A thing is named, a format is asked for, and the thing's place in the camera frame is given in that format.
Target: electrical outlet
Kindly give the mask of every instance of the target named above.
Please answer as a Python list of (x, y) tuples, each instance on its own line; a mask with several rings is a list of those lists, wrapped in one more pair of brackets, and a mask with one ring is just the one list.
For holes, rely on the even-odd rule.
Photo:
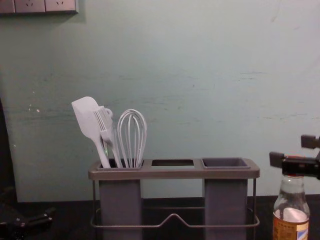
[(0, 14), (11, 14), (15, 11), (14, 0), (0, 0)]
[(45, 0), (15, 0), (16, 13), (44, 13), (45, 11)]
[(78, 12), (76, 0), (45, 0), (46, 12)]

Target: wall scratch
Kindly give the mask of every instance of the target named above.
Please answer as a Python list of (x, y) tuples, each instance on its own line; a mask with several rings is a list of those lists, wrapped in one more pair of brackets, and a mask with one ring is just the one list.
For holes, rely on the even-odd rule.
[(240, 72), (240, 74), (243, 74), (243, 75), (256, 75), (256, 74), (267, 74), (267, 72), (264, 72), (264, 71), (247, 71), (247, 72)]
[(275, 12), (274, 16), (271, 18), (271, 23), (273, 23), (279, 15), (281, 2), (282, 2), (282, 0), (279, 0), (277, 8), (276, 8), (276, 12)]
[(303, 76), (307, 74), (312, 69), (314, 69), (319, 63), (320, 63), (320, 55), (318, 55), (317, 58), (308, 67), (306, 67), (299, 75)]

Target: wall socket panel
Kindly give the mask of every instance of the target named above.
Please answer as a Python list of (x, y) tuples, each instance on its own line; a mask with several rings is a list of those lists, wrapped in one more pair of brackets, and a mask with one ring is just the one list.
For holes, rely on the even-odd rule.
[(0, 0), (0, 15), (16, 12), (14, 0)]
[(45, 13), (45, 0), (15, 0), (16, 13)]
[(78, 0), (0, 0), (0, 16), (15, 14), (77, 14)]
[(78, 12), (77, 0), (45, 0), (46, 12)]

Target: white kitchen utensil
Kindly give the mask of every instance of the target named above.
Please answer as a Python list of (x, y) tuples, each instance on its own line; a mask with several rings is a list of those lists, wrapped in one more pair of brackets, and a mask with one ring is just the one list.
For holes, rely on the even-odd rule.
[(126, 167), (128, 165), (129, 168), (139, 168), (142, 164), (147, 139), (147, 122), (144, 116), (137, 110), (126, 110), (118, 121), (117, 133)]
[(99, 106), (98, 109), (94, 111), (94, 115), (99, 122), (100, 134), (103, 141), (111, 147), (116, 166), (118, 168), (122, 168), (123, 166), (119, 157), (118, 145), (116, 143), (117, 139), (114, 135), (112, 111), (104, 106)]
[(104, 168), (110, 168), (109, 159), (107, 158), (103, 141), (100, 135), (99, 123), (94, 114), (99, 106), (97, 102), (89, 96), (85, 96), (72, 102), (72, 107), (78, 121), (79, 127), (83, 135), (90, 138), (98, 151), (102, 166)]

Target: utensil holder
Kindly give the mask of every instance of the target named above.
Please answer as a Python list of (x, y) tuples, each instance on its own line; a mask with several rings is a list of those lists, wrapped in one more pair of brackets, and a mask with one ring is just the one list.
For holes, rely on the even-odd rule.
[[(260, 169), (250, 159), (145, 159), (140, 168), (102, 168), (101, 163), (96, 162), (88, 175), (93, 181), (91, 225), (103, 231), (103, 240), (142, 240), (142, 229), (161, 228), (172, 218), (189, 228), (204, 229), (205, 240), (246, 240), (246, 229), (253, 229), (254, 239), (255, 227), (260, 223), (256, 216), (256, 178), (260, 176)], [(203, 179), (204, 224), (191, 225), (173, 212), (159, 224), (142, 225), (143, 179)], [(253, 217), (246, 224), (248, 179), (253, 179)], [(99, 181), (102, 225), (97, 224), (96, 181)]]

